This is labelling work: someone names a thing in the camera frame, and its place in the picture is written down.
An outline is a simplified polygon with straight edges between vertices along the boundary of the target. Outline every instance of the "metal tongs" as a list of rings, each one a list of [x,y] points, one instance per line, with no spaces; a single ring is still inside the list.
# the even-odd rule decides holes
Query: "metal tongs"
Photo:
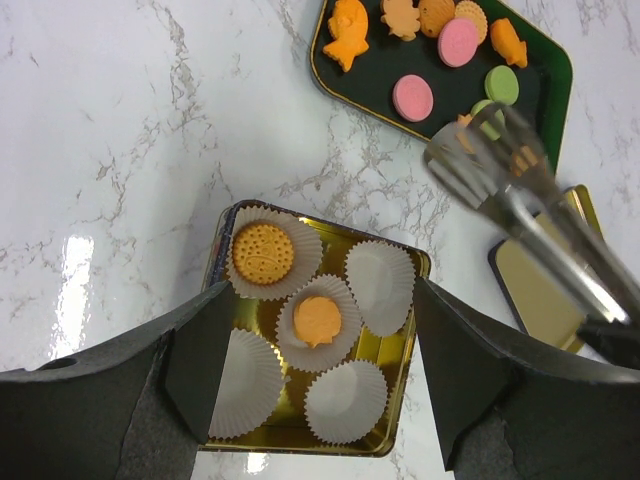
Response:
[[[549,173],[541,140],[513,108],[493,103],[466,127],[448,124],[428,144],[424,158],[440,185],[518,241],[588,318],[640,325],[640,287],[568,204]],[[539,227],[527,209],[525,191],[597,278]]]

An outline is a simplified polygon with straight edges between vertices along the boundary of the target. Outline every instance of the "paper cupcake liner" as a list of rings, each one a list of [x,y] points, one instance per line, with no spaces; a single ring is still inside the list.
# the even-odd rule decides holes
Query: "paper cupcake liner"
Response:
[[[209,436],[233,438],[258,428],[275,410],[283,386],[271,344],[254,333],[232,330]]]
[[[299,340],[293,327],[293,311],[307,297],[331,298],[340,310],[340,333],[330,344],[309,347]],[[305,372],[321,372],[331,368],[347,356],[360,336],[362,321],[360,312],[351,296],[349,287],[338,277],[322,275],[298,290],[282,307],[276,325],[276,338],[282,357],[294,368]]]
[[[382,417],[387,393],[378,367],[364,360],[347,362],[311,384],[305,398],[305,416],[320,440],[334,445],[355,442]]]
[[[281,228],[293,245],[293,265],[287,275],[272,285],[256,285],[244,279],[233,263],[233,241],[227,256],[227,271],[234,290],[245,298],[277,300],[291,295],[309,281],[322,262],[322,240],[309,225],[288,213],[263,207],[247,207],[238,211],[233,225],[233,238],[247,225],[267,223]]]
[[[345,272],[371,333],[388,337],[400,330],[411,308],[416,280],[409,254],[383,242],[359,243],[347,253]]]

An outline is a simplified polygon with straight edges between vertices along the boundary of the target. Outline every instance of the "green candy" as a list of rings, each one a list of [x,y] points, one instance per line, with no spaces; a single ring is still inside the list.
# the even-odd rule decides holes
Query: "green candy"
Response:
[[[471,116],[475,117],[478,112],[480,110],[482,110],[484,107],[486,107],[487,105],[491,105],[493,103],[492,100],[480,100],[478,103],[476,103],[473,108],[471,109]],[[505,119],[504,119],[504,113],[502,113],[501,111],[498,111],[496,113],[496,117],[498,117],[498,120],[504,125],[505,124]],[[487,137],[489,137],[491,140],[497,140],[500,138],[500,133],[496,131],[495,128],[493,128],[491,125],[489,125],[487,122],[484,122],[481,127],[482,131],[487,135]]]
[[[518,100],[520,85],[513,70],[506,65],[500,65],[487,73],[484,79],[484,90],[494,102],[513,105]]]

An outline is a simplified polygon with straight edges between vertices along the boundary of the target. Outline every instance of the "pink round candy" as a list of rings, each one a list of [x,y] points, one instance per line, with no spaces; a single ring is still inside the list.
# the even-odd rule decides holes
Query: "pink round candy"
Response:
[[[402,118],[420,122],[433,110],[433,92],[417,75],[405,75],[393,87],[393,106]]]
[[[438,53],[450,67],[468,63],[478,48],[478,30],[468,18],[454,18],[447,23],[438,37]]]

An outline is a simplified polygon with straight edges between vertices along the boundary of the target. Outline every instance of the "green tray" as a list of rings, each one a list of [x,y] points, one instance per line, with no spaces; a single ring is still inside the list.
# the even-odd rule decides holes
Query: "green tray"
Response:
[[[318,84],[330,95],[427,141],[458,114],[469,113],[477,101],[486,97],[487,72],[505,63],[493,50],[489,38],[480,45],[471,62],[461,68],[449,68],[438,56],[436,39],[418,33],[415,40],[403,42],[389,35],[389,27],[380,21],[380,0],[361,1],[369,15],[369,51],[356,57],[348,73],[343,73],[337,62],[322,53],[322,48],[332,41],[327,20],[336,0],[325,0],[320,12],[311,45],[311,68]],[[514,67],[520,82],[520,98],[515,107],[540,134],[555,172],[573,78],[569,56],[501,1],[476,0],[476,3],[485,11],[489,24],[506,17],[520,39],[527,42],[529,66]],[[435,98],[431,115],[418,123],[400,117],[391,100],[396,81],[410,73],[427,80]]]

